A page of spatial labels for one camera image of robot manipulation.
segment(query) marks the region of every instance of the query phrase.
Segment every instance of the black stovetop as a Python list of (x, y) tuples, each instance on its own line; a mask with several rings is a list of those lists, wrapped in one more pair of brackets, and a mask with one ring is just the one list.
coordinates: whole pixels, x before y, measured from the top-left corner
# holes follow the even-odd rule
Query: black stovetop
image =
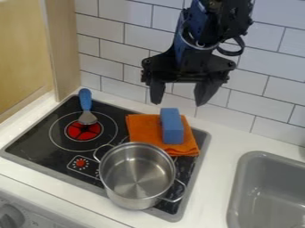
[[(108, 104), (93, 101), (92, 111), (98, 117), (94, 126), (81, 126), (77, 120), (82, 113), (79, 99), (72, 96), (64, 104), (43, 118), (27, 133), (9, 145), (5, 152), (30, 163), (46, 167), (63, 175), (71, 176), (81, 182), (92, 184), (103, 191), (98, 176), (98, 162), (93, 158), (93, 151), (110, 143), (118, 145), (128, 142), (128, 130), (125, 117), (134, 114)], [(195, 140), (202, 147), (204, 132), (193, 130)], [(101, 158), (110, 148), (97, 152)], [(177, 167), (177, 179), (188, 185), (197, 158), (173, 158)], [(182, 192), (182, 186), (174, 184), (168, 198), (174, 199)], [(175, 215), (177, 203), (160, 202), (155, 208), (164, 213)]]

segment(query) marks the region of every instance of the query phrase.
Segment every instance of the pot handle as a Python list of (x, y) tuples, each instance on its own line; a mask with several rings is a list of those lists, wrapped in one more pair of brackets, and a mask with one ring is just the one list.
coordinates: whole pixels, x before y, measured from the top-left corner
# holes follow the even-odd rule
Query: pot handle
[(180, 201), (180, 200), (185, 196), (185, 190), (186, 190), (186, 185), (185, 185), (185, 183), (179, 181), (178, 179), (175, 179), (175, 181), (177, 181), (178, 183), (180, 183), (180, 184), (183, 186), (183, 189), (184, 189), (184, 190), (183, 190), (183, 193), (181, 194), (181, 196), (179, 196), (179, 197), (176, 198), (176, 199), (167, 199), (167, 198), (162, 198), (162, 197), (159, 197), (159, 199), (165, 200), (165, 201), (167, 201), (167, 202), (169, 202), (169, 203), (176, 203), (176, 202)]
[(106, 146), (111, 146), (112, 148), (115, 147), (114, 145), (111, 145), (111, 144), (105, 144), (105, 145), (102, 145), (100, 147), (98, 147), (97, 149), (95, 149), (94, 151), (94, 154), (93, 154), (93, 157), (95, 158), (95, 160), (98, 162), (98, 163), (101, 163), (101, 160), (99, 158), (96, 157), (96, 153), (98, 150), (100, 150), (102, 147), (106, 147)]

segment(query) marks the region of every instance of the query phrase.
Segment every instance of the blue sponge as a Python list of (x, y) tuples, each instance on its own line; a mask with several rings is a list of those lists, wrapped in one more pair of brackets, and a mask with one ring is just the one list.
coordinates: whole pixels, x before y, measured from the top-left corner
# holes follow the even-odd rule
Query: blue sponge
[(161, 109), (162, 137), (165, 144), (182, 144), (184, 126), (178, 109)]

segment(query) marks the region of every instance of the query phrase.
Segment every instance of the orange cloth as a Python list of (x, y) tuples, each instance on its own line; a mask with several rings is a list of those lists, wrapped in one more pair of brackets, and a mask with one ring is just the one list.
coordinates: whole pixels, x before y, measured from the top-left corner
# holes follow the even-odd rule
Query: orange cloth
[(170, 156), (197, 156), (199, 149), (194, 139), (191, 127), (185, 116), (181, 116), (185, 127), (185, 140), (183, 144), (165, 144), (162, 141), (162, 128), (159, 115), (128, 115), (126, 123), (131, 142), (150, 143), (164, 149)]

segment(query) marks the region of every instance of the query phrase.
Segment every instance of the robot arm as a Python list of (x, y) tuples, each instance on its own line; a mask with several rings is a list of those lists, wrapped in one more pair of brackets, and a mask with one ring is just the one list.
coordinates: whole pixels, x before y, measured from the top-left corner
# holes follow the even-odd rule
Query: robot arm
[[(251, 0), (193, 0), (180, 14), (168, 51), (142, 61), (142, 82), (150, 86), (152, 103), (161, 103), (166, 83), (196, 83), (196, 104), (205, 104), (236, 68), (233, 61), (212, 53), (215, 49), (227, 56), (243, 53), (241, 35), (252, 24), (252, 7)], [(239, 51), (219, 46), (230, 38), (238, 43)]]

